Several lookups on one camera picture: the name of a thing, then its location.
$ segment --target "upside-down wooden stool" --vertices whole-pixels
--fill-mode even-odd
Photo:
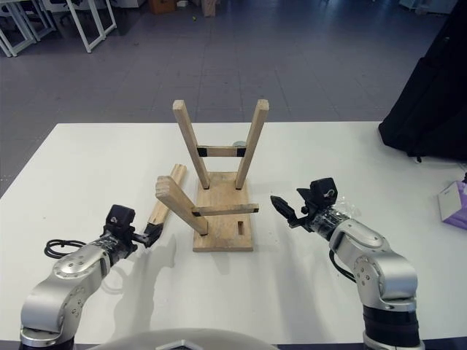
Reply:
[[[244,146],[199,146],[183,100],[173,105],[175,117],[199,177],[196,205],[170,176],[159,176],[156,197],[194,230],[194,252],[251,252],[250,214],[258,204],[248,203],[248,169],[268,115],[267,100],[258,100]],[[237,172],[209,172],[203,157],[242,157]]]

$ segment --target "white table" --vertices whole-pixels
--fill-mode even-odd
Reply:
[[[230,144],[249,124],[194,124],[202,144]],[[208,169],[234,170],[231,158]],[[57,125],[0,200],[0,339],[17,340],[26,295],[55,262],[51,238],[92,241],[113,203],[136,210],[142,231],[158,175],[196,172],[176,124]],[[375,122],[268,123],[248,176],[252,253],[193,253],[192,230],[173,213],[150,252],[119,262],[84,310],[78,343],[103,343],[144,330],[211,327],[269,343],[361,342],[355,285],[328,260],[318,235],[291,230],[269,202],[300,208],[297,187],[332,176],[339,192],[407,257],[419,276],[422,338],[467,335],[467,232],[439,221],[436,194],[463,177],[455,164],[416,164],[379,141]]]

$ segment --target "purple box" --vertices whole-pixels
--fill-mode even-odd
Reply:
[[[441,220],[447,224],[467,230],[467,184],[453,182],[438,194]]]

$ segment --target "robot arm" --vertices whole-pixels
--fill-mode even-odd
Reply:
[[[332,178],[311,183],[310,189],[298,189],[305,200],[305,217],[280,197],[271,196],[276,210],[292,228],[301,226],[329,241],[330,258],[346,277],[357,284],[363,304],[367,349],[424,349],[418,335],[415,313],[417,274],[409,262],[393,252],[387,240],[347,215],[332,208],[337,198]],[[343,271],[334,255],[352,271]]]
[[[82,308],[110,268],[136,250],[133,241],[148,248],[161,235],[162,225],[150,234],[135,234],[134,216],[133,209],[112,206],[101,237],[62,257],[33,289],[21,310],[23,349],[73,348]]]

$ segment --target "black cable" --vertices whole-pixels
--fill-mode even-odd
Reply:
[[[350,281],[355,282],[355,277],[353,276],[353,274],[350,272],[350,271],[347,271],[343,268],[341,268],[339,265],[337,265],[337,262],[336,262],[336,259],[334,257],[334,252],[332,250],[329,251],[329,259],[331,260],[331,262],[333,263],[334,267],[336,268],[336,270],[338,272],[340,272],[344,277],[347,277]]]
[[[51,257],[52,259],[60,259],[61,257],[64,257],[68,255],[69,253],[60,253],[52,249],[53,246],[61,246],[64,248],[65,246],[75,246],[77,248],[81,248],[82,246],[85,246],[86,243],[81,242],[81,241],[65,241],[63,239],[51,239],[50,241],[47,242],[44,248],[44,254],[47,255],[48,257]]]

